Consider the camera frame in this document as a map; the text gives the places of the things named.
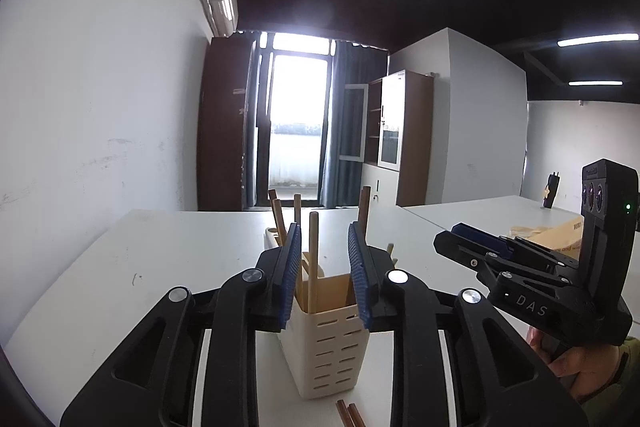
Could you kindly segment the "person's right hand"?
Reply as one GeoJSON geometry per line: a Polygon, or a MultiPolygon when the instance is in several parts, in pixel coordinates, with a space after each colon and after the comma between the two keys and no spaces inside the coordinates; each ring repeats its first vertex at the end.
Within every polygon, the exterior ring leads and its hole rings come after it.
{"type": "Polygon", "coordinates": [[[575,377],[568,392],[576,400],[588,398],[608,385],[620,367],[622,351],[611,345],[574,347],[551,360],[549,353],[542,349],[544,337],[539,329],[529,327],[526,340],[556,377],[575,377]]]}

